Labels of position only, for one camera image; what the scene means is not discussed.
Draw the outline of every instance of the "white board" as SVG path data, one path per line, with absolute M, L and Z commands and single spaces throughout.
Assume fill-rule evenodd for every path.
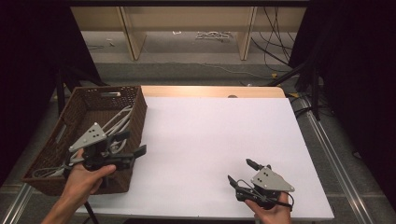
M 271 164 L 295 191 L 293 219 L 332 219 L 288 99 L 146 97 L 142 145 L 127 193 L 95 195 L 95 213 L 136 217 L 253 218 L 227 175 L 250 183 L 246 159 Z

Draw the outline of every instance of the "wicker basket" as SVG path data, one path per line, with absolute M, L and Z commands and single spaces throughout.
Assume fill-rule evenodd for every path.
M 22 181 L 46 195 L 61 195 L 65 179 L 59 177 L 33 178 L 42 168 L 58 167 L 64 162 L 67 150 L 95 122 L 106 124 L 127 105 L 133 105 L 129 131 L 131 136 L 121 153 L 131 153 L 139 147 L 145 123 L 147 105 L 140 87 L 75 88 L 52 131 Z M 109 177 L 108 187 L 95 194 L 122 193 L 129 189 L 133 166 L 117 171 Z

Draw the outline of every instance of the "human hand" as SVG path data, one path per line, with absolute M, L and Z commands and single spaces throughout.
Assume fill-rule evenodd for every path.
M 279 202 L 289 203 L 289 196 L 281 192 Z M 272 209 L 265 210 L 251 200 L 245 200 L 245 204 L 255 213 L 254 217 L 259 218 L 265 224 L 290 224 L 290 208 L 282 205 L 275 205 Z
M 88 171 L 82 163 L 73 166 L 73 169 L 67 179 L 61 199 L 70 200 L 70 204 L 76 209 L 87 202 L 91 194 L 94 194 L 102 184 L 104 176 L 112 174 L 116 170 L 115 165 L 104 166 L 96 171 Z
M 76 210 L 99 189 L 102 177 L 112 174 L 115 170 L 115 165 L 108 165 L 90 172 L 81 163 L 74 165 L 61 198 L 52 206 L 42 223 L 68 223 Z

